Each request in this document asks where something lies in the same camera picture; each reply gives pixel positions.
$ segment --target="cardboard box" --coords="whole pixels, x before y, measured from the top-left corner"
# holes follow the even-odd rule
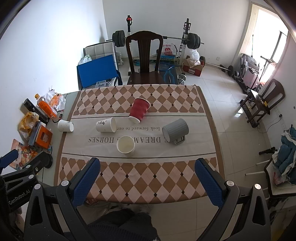
[[[191,74],[194,74],[196,76],[200,76],[201,73],[202,73],[202,69],[203,69],[203,65],[204,65],[204,62],[202,60],[200,60],[200,63],[201,64],[198,64],[192,68],[189,68],[189,63],[187,61],[187,59],[190,58],[188,55],[186,56],[186,59],[184,60],[183,62],[183,70],[185,72],[188,72],[188,73],[191,73]]]

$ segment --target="gray ribbed mug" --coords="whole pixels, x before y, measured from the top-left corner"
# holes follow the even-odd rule
[[[185,135],[189,133],[189,127],[183,119],[178,119],[163,127],[163,136],[168,142],[179,144],[185,141]]]

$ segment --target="bottle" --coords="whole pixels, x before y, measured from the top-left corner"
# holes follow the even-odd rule
[[[36,94],[35,98],[37,100],[37,105],[44,111],[45,114],[48,115],[48,117],[50,117],[51,119],[57,117],[57,112],[49,106],[44,97],[40,97],[39,94]]]

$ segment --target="wall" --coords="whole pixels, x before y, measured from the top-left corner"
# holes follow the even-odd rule
[[[29,2],[0,40],[0,156],[12,140],[21,141],[17,124],[26,98],[51,87],[78,90],[76,66],[83,48],[107,39],[102,0]]]
[[[187,18],[192,23],[190,32],[200,36],[198,52],[208,63],[229,66],[237,50],[249,10],[249,0],[103,0],[108,37],[116,30],[127,35],[127,15],[133,19],[133,33],[149,30],[164,36],[182,37]],[[175,43],[179,49],[180,40],[165,40]],[[157,43],[152,45],[155,53]],[[137,44],[132,49],[137,52]],[[126,48],[117,51],[127,57]]]
[[[279,81],[285,90],[285,98],[274,108],[271,110],[270,115],[265,115],[262,118],[262,121],[266,127],[266,129],[273,123],[276,123],[279,118],[278,115],[282,114],[282,120],[274,124],[268,130],[268,138],[270,140],[271,146],[275,146],[279,148],[281,146],[281,133],[285,128],[289,128],[291,124],[296,127],[296,43],[291,36],[288,37],[288,43],[286,52],[283,52],[282,59],[280,60],[280,65],[277,70],[273,73],[273,77],[277,81]]]

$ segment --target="red cup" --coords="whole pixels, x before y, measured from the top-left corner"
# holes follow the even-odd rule
[[[136,98],[133,102],[129,120],[136,124],[139,124],[150,107],[148,100],[142,98]]]

